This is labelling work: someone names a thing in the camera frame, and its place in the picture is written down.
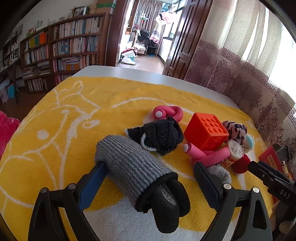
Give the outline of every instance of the foam hair roller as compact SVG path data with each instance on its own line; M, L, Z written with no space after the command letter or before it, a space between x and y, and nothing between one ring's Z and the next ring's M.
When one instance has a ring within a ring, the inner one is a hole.
M192 143L187 143L183 146L183 151L191 156L191 164L202 162L205 167L213 166L225 158L229 157L230 152L227 147L223 147L218 151L207 151L204 153Z
M183 110L179 106L159 105L153 109L152 116L154 120L162 120L171 116L176 122L180 122L183 118Z

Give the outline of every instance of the white table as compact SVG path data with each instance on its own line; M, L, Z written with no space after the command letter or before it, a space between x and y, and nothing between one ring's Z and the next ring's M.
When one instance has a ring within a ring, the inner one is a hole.
M222 95L213 90L207 89L200 85L196 85L184 80L179 80L166 75L150 73L136 69L126 69L119 67L109 66L88 66L76 74L73 77L117 77L129 80L135 80L145 83L151 83L156 85L167 85L178 90L183 90L197 94L199 96L211 99L218 103L239 109L239 107L227 96Z

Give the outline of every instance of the red yarn ball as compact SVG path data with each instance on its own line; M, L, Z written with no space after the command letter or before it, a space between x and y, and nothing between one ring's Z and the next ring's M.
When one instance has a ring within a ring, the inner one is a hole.
M248 156L244 154L244 156L241 159L239 159L238 161L236 161L231 165L232 170L234 170L238 174L245 173L248 170L248 164L250 162L251 161L248 158Z

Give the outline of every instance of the red box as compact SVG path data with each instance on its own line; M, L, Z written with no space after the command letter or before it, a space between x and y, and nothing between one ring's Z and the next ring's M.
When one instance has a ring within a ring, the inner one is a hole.
M284 173L283 167L281 165L281 162L279 158L276 155L276 152L274 151L273 147L268 147L260 156L259 161L263 161L275 170L280 171L281 173Z
M194 113L184 136L202 151L216 151L228 137L228 132L219 119L213 114Z

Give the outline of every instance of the orange toy block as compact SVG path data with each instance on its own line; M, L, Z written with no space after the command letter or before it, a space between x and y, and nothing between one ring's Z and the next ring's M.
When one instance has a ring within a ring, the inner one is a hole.
M202 151L216 151L228 137L228 132L219 119L212 114L194 113L184 136Z

